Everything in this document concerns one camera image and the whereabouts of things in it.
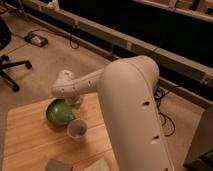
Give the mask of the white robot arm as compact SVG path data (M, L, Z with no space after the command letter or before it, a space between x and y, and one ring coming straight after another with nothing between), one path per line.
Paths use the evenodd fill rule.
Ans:
M157 63L140 55L80 78L63 70L51 91L71 105L83 94L98 94L120 171L174 171L154 99L159 75Z

